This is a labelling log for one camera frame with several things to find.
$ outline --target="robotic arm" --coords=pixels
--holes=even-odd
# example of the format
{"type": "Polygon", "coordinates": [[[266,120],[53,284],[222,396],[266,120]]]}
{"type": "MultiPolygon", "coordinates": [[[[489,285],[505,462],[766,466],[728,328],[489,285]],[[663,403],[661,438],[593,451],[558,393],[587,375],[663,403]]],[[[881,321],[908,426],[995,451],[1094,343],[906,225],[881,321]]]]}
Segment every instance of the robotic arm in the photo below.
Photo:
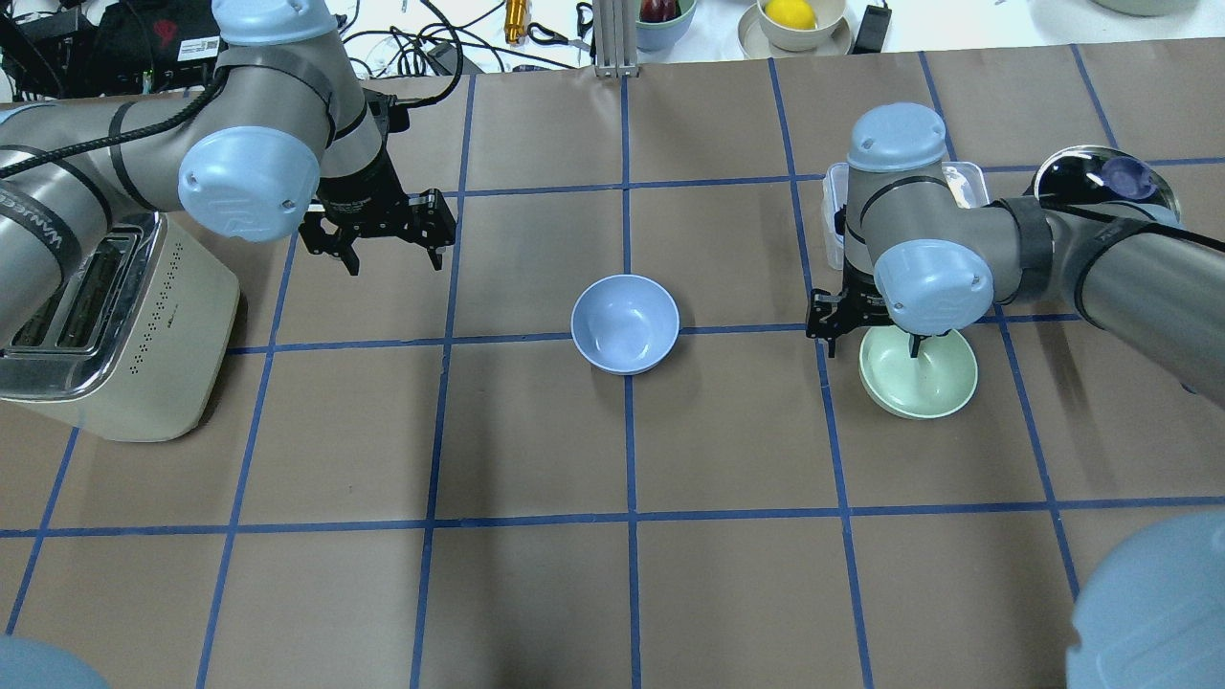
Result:
{"type": "Polygon", "coordinates": [[[359,237],[420,244],[441,268],[454,219],[437,190],[409,200],[401,189],[386,136],[407,116],[393,97],[363,92],[323,1],[213,0],[213,13],[229,48],[186,108],[38,103],[0,115],[0,343],[116,221],[153,210],[254,242],[299,229],[353,275],[359,237]],[[322,212],[307,213],[314,195],[322,212]]]}
{"type": "Polygon", "coordinates": [[[843,289],[812,292],[809,337],[833,354],[838,336],[892,322],[911,333],[915,356],[925,337],[973,324],[992,303],[1061,298],[1225,406],[1225,244],[1171,227],[1176,215],[1150,202],[1152,188],[1131,194],[1139,200],[1036,190],[960,208],[944,150],[944,123],[922,105],[884,105],[855,125],[843,289]]]}

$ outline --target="gold connector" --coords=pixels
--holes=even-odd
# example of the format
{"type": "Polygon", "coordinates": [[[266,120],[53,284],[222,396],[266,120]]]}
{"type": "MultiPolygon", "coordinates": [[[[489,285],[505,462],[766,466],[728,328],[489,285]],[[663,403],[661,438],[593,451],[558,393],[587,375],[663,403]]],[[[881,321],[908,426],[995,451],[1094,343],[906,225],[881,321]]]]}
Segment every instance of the gold connector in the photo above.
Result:
{"type": "Polygon", "coordinates": [[[506,42],[523,43],[528,31],[528,0],[506,0],[506,42]]]}

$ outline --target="red fruit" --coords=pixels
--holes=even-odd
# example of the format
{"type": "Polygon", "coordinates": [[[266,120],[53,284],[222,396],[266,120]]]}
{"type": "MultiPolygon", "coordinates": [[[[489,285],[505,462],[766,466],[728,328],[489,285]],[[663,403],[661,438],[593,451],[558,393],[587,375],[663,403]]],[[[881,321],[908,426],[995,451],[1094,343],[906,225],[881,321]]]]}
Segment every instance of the red fruit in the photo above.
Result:
{"type": "Polygon", "coordinates": [[[644,22],[666,22],[681,16],[676,0],[642,0],[638,18],[644,22]]]}

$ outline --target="white table surface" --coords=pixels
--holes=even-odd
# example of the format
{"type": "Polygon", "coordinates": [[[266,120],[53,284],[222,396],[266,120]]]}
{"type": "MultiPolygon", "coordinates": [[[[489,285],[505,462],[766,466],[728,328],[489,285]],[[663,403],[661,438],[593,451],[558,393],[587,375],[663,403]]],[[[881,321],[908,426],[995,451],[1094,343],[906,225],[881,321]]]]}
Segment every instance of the white table surface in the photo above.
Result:
{"type": "MultiPolygon", "coordinates": [[[[97,22],[116,0],[87,0],[86,16],[97,22]]],[[[846,20],[858,31],[864,7],[881,0],[848,0],[846,20]]],[[[326,0],[334,13],[354,12],[358,0],[326,0]]],[[[462,25],[492,7],[496,0],[435,0],[451,20],[462,25]]],[[[54,9],[56,0],[15,0],[16,13],[54,9]]],[[[390,26],[414,32],[434,20],[420,0],[361,0],[361,11],[352,32],[386,29],[390,26]]],[[[671,48],[638,54],[639,63],[701,63],[740,60],[744,54],[736,25],[752,0],[698,0],[688,32],[671,48]]],[[[572,0],[532,0],[530,18],[573,37],[572,0]]],[[[956,50],[1067,43],[1109,43],[1165,38],[1225,37],[1225,0],[1199,0],[1189,11],[1165,17],[1132,17],[1106,10],[1093,0],[891,0],[893,21],[884,40],[886,51],[956,50]]],[[[505,10],[472,27],[491,44],[545,56],[567,65],[589,64],[586,55],[565,45],[511,47],[502,34],[505,10]]],[[[379,66],[394,54],[380,37],[360,37],[349,54],[379,66]]],[[[489,50],[469,49],[467,56],[485,71],[497,70],[489,50]]],[[[532,64],[529,59],[503,55],[507,69],[532,64]]]]}

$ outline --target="lemon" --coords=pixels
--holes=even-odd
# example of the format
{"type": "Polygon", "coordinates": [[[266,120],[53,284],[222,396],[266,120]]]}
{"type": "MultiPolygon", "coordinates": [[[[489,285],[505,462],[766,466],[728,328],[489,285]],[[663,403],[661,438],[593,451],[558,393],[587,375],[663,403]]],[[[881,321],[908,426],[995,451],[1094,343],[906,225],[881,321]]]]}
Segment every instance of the lemon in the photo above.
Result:
{"type": "Polygon", "coordinates": [[[817,28],[817,13],[804,0],[771,0],[766,16],[788,28],[817,28]]]}

